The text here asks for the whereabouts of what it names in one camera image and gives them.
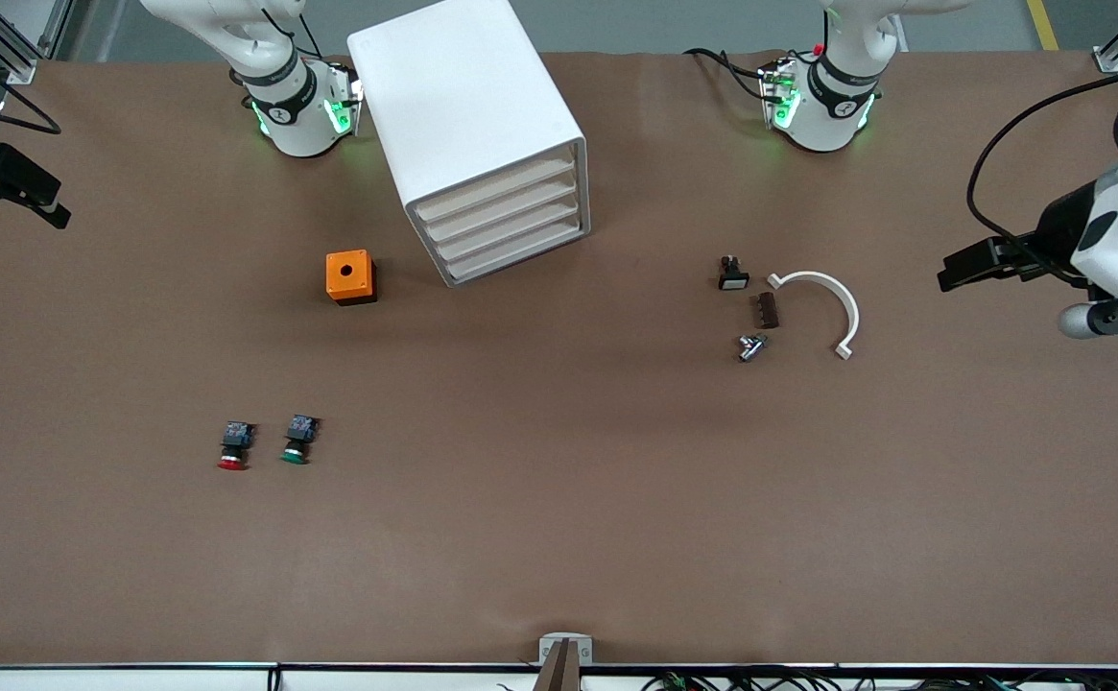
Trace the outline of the grey metal table bracket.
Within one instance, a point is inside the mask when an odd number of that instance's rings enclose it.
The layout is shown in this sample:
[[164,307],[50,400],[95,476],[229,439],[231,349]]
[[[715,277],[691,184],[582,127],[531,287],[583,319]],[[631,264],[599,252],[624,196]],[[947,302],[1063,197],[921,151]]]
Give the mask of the grey metal table bracket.
[[577,660],[580,666],[590,666],[594,664],[594,649],[593,649],[593,637],[585,633],[577,632],[550,632],[541,635],[539,638],[539,659],[537,660],[537,665],[544,665],[547,655],[551,653],[551,649],[556,646],[561,646],[563,640],[567,640],[567,656]]

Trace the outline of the orange box with hole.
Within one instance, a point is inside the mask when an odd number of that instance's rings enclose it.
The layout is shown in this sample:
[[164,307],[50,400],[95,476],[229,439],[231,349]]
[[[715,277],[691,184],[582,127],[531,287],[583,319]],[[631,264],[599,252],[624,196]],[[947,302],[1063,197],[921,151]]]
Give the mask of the orange box with hole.
[[379,299],[377,264],[369,250],[328,253],[324,285],[326,296],[337,305],[375,303]]

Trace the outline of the white curved bracket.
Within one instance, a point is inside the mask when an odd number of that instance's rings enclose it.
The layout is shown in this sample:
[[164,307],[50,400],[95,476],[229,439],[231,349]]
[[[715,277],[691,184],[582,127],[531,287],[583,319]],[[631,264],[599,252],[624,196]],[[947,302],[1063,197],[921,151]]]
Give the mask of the white curved bracket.
[[856,340],[858,333],[860,333],[862,319],[861,309],[860,305],[858,305],[858,299],[854,297],[846,284],[843,284],[841,280],[826,273],[798,271],[786,275],[771,273],[768,276],[768,284],[775,290],[787,287],[787,285],[790,284],[800,283],[800,281],[826,288],[827,292],[834,295],[834,297],[839,299],[839,302],[841,306],[844,307],[844,313],[846,314],[846,333],[841,337],[836,346],[834,346],[834,351],[835,354],[839,354],[841,360],[851,359],[854,353],[853,342]]

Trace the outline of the green push button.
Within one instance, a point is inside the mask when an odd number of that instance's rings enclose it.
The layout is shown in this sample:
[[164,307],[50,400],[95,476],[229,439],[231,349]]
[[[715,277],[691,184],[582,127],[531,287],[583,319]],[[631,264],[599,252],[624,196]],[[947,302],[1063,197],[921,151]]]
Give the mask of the green push button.
[[319,424],[318,418],[294,415],[285,433],[286,443],[280,460],[299,466],[307,465],[310,446],[316,441]]

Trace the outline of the red push button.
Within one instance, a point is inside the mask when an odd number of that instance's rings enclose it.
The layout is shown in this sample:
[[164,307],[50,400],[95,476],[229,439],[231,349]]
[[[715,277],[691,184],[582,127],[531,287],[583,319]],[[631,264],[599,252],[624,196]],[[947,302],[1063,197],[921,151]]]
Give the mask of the red push button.
[[226,424],[221,442],[221,456],[218,468],[243,471],[248,468],[247,452],[252,449],[255,438],[255,425],[247,422],[231,420]]

